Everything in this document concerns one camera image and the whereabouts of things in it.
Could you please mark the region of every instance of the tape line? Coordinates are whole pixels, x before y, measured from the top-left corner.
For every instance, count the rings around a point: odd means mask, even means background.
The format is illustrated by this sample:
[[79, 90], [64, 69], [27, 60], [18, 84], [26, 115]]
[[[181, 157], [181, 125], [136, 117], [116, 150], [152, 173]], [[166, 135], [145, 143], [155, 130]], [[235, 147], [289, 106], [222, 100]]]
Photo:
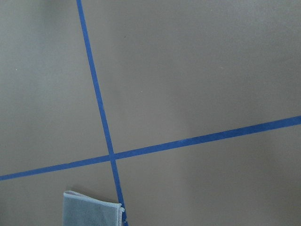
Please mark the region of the tape line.
[[59, 170], [66, 170], [66, 169], [71, 169], [71, 168], [75, 168], [75, 167], [87, 166], [87, 165], [92, 165], [92, 164], [96, 164], [96, 163], [101, 163], [101, 162], [105, 162], [105, 161], [110, 161], [110, 157], [108, 155], [105, 155], [105, 156], [102, 156], [102, 157], [96, 157], [96, 158], [92, 158], [92, 159], [74, 161], [74, 162], [66, 163], [66, 164], [48, 166], [48, 167], [43, 167], [43, 168], [39, 168], [39, 169], [32, 169], [32, 170], [23, 171], [23, 172], [7, 174], [7, 175], [0, 176], [0, 181], [14, 179], [14, 178], [22, 178], [22, 177], [26, 177], [26, 176], [41, 174], [41, 173], [54, 172], [54, 171], [59, 171]]
[[279, 129], [279, 128], [300, 125], [300, 124], [301, 124], [301, 116], [297, 116], [297, 117], [292, 117], [292, 118], [288, 118], [288, 119], [271, 121], [271, 122], [257, 124], [257, 125], [253, 125], [253, 126], [247, 126], [247, 127], [238, 128], [238, 129], [231, 129], [231, 130], [227, 130], [224, 132], [213, 133], [213, 134], [208, 134], [208, 135], [204, 135], [204, 136], [193, 137], [193, 138], [188, 138], [188, 139], [184, 139], [184, 140], [178, 140], [178, 141], [173, 141], [173, 142], [169, 142], [169, 143], [164, 143], [164, 144], [160, 144], [160, 145], [154, 145], [154, 146], [134, 149], [131, 151], [116, 153], [115, 158], [116, 159], [124, 159], [124, 158], [133, 157], [133, 156], [137, 156], [137, 155], [141, 155], [141, 154], [160, 152], [160, 151], [165, 151], [165, 150], [169, 150], [169, 149], [173, 149], [173, 148], [207, 143], [207, 142], [211, 142], [211, 141], [222, 140], [222, 139], [227, 139], [227, 138], [232, 138], [232, 137], [239, 137], [239, 136], [243, 136], [243, 135], [265, 132], [268, 130]]
[[[112, 140], [111, 140], [111, 136], [110, 136], [109, 126], [108, 126], [107, 118], [106, 118], [105, 111], [104, 111], [103, 99], [102, 99], [102, 95], [101, 95], [99, 84], [98, 84], [96, 69], [95, 69], [93, 55], [92, 55], [92, 49], [91, 49], [91, 45], [90, 45], [90, 40], [89, 40], [89, 35], [88, 35], [88, 31], [87, 31], [87, 25], [86, 25], [86, 21], [85, 21], [85, 15], [84, 15], [84, 10], [82, 7], [81, 0], [77, 0], [77, 6], [78, 6], [78, 11], [79, 11], [80, 24], [81, 24], [81, 28], [82, 28], [82, 32], [83, 32], [83, 36], [84, 36], [84, 42], [85, 42], [85, 46], [86, 46], [88, 62], [90, 65], [90, 71], [91, 71], [92, 81], [93, 81], [93, 85], [94, 85], [95, 95], [96, 95], [99, 113], [100, 113], [102, 124], [103, 124], [104, 136], [105, 136], [105, 140], [106, 140], [108, 151], [109, 151], [109, 157], [110, 157], [112, 172], [113, 172], [113, 176], [114, 176], [114, 182], [115, 182], [116, 192], [117, 192], [117, 196], [118, 196], [118, 201], [121, 203], [122, 207], [125, 208], [119, 174], [118, 174], [118, 168], [117, 168], [116, 160], [115, 160], [115, 156], [114, 156], [114, 150], [113, 150]], [[122, 220], [124, 222], [124, 226], [127, 226], [127, 222], [125, 222], [126, 218], [127, 218], [126, 212], [124, 212], [122, 215]]]

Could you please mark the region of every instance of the gray towel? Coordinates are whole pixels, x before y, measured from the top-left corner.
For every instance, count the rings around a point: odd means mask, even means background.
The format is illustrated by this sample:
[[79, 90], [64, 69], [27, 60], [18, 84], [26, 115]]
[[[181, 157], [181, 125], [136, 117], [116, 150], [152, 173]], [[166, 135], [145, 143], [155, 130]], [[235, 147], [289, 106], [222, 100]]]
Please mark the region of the gray towel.
[[120, 203], [99, 201], [73, 191], [63, 195], [63, 226], [121, 226], [124, 208]]

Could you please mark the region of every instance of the blue painter's tape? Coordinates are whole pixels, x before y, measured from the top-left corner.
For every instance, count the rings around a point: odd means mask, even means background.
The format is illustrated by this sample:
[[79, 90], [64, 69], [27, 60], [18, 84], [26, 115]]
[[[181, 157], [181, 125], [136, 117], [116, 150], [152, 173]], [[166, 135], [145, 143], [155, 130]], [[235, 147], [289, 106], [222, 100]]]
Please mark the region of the blue painter's tape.
[[[114, 156], [112, 140], [111, 140], [110, 131], [109, 131], [109, 126], [108, 126], [107, 118], [106, 118], [105, 111], [104, 111], [103, 99], [102, 99], [102, 95], [100, 92], [96, 69], [95, 69], [95, 65], [94, 65], [92, 49], [91, 49], [91, 45], [90, 45], [90, 40], [89, 40], [89, 35], [88, 35], [87, 25], [86, 25], [86, 20], [85, 20], [85, 14], [84, 14], [81, 0], [77, 0], [76, 2], [77, 2], [77, 6], [78, 6], [79, 19], [80, 19], [81, 28], [83, 31], [84, 42], [85, 42], [85, 46], [86, 46], [88, 62], [90, 65], [90, 71], [91, 71], [91, 75], [92, 75], [92, 81], [93, 81], [93, 85], [94, 85], [95, 95], [96, 95], [99, 113], [100, 113], [102, 124], [103, 124], [104, 136], [105, 136], [108, 151], [109, 151], [111, 167], [112, 167], [112, 171], [113, 171], [115, 187], [116, 187], [117, 196], [118, 196], [118, 201], [122, 204], [122, 207], [125, 208], [121, 185], [120, 185], [119, 174], [118, 174], [118, 169], [117, 169], [116, 160], [115, 160], [115, 156]], [[126, 220], [126, 212], [123, 213], [122, 218], [123, 218], [122, 219], [123, 221]]]
[[102, 157], [96, 157], [96, 158], [92, 158], [92, 159], [75, 161], [75, 162], [66, 163], [66, 164], [43, 167], [43, 168], [39, 168], [39, 169], [32, 169], [32, 170], [28, 170], [28, 171], [24, 171], [24, 172], [19, 172], [19, 173], [7, 174], [7, 175], [0, 176], [0, 181], [14, 179], [14, 178], [27, 177], [27, 176], [32, 176], [32, 175], [41, 174], [41, 173], [54, 172], [54, 171], [58, 171], [58, 170], [66, 170], [66, 169], [71, 169], [71, 168], [75, 168], [75, 167], [101, 163], [101, 162], [105, 162], [105, 161], [110, 161], [110, 157], [108, 155], [105, 155]]
[[259, 133], [259, 132], [264, 132], [272, 129], [279, 129], [279, 128], [295, 126], [300, 124], [301, 124], [301, 116], [297, 116], [288, 119], [271, 121], [271, 122], [262, 123], [258, 125], [247, 126], [243, 128], [227, 130], [224, 132], [213, 133], [209, 135], [193, 137], [189, 139], [178, 140], [178, 141], [173, 141], [173, 142], [164, 143], [160, 145], [154, 145], [149, 147], [138, 148], [131, 151], [116, 153], [115, 159], [124, 159], [124, 158], [133, 157], [141, 154], [160, 152], [160, 151], [169, 150], [177, 147], [196, 145], [196, 144], [201, 144], [201, 143], [206, 143], [206, 142], [211, 142], [216, 140], [227, 139], [231, 137], [239, 137], [239, 136], [248, 135], [252, 133]]

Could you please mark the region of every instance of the folded cloth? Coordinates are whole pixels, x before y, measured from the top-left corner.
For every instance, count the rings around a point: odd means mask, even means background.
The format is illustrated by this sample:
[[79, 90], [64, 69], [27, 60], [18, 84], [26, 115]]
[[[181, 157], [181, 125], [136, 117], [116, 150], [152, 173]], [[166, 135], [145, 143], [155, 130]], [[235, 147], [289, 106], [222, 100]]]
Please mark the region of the folded cloth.
[[103, 202], [73, 191], [63, 196], [63, 226], [121, 226], [124, 208], [120, 203]]

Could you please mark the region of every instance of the gray surface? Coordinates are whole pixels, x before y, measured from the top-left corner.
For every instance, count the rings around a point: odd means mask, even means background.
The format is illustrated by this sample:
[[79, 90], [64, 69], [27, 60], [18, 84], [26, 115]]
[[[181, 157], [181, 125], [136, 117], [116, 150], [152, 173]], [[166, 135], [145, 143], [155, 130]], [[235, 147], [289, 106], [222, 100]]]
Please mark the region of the gray surface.
[[76, 1], [0, 2], [1, 174], [100, 155]]
[[301, 112], [300, 1], [83, 6], [116, 152]]
[[[115, 152], [300, 115], [300, 1], [84, 0]], [[76, 1], [0, 0], [0, 175], [107, 155]], [[299, 226], [300, 126], [118, 160], [130, 226]], [[110, 164], [0, 181], [0, 225], [116, 201]]]
[[61, 226], [63, 192], [116, 202], [110, 163], [0, 182], [0, 225]]
[[301, 225], [300, 129], [118, 160], [129, 224]]

